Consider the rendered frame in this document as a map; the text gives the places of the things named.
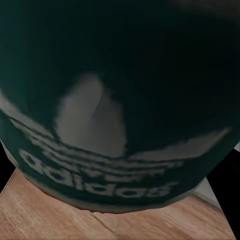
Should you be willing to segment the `gym shoe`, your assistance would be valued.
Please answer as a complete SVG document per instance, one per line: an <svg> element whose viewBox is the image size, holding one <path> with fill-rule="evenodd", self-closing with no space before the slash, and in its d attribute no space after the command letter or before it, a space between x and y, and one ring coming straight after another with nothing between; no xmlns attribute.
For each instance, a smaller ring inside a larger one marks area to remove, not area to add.
<svg viewBox="0 0 240 240"><path fill-rule="evenodd" d="M240 0L0 0L0 141L80 210L185 199L240 141Z"/></svg>

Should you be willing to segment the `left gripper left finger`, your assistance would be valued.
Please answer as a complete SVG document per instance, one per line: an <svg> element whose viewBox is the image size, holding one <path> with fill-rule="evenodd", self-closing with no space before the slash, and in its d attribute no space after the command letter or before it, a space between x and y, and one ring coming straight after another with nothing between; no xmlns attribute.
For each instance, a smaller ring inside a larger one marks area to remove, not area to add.
<svg viewBox="0 0 240 240"><path fill-rule="evenodd" d="M17 167L9 160L0 141L0 193Z"/></svg>

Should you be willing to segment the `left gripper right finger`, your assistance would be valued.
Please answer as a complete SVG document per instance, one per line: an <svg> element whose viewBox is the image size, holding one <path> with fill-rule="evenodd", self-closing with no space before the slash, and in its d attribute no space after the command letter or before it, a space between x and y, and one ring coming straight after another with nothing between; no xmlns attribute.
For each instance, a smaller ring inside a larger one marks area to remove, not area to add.
<svg viewBox="0 0 240 240"><path fill-rule="evenodd" d="M206 178L236 240L240 240L240 152L233 149Z"/></svg>

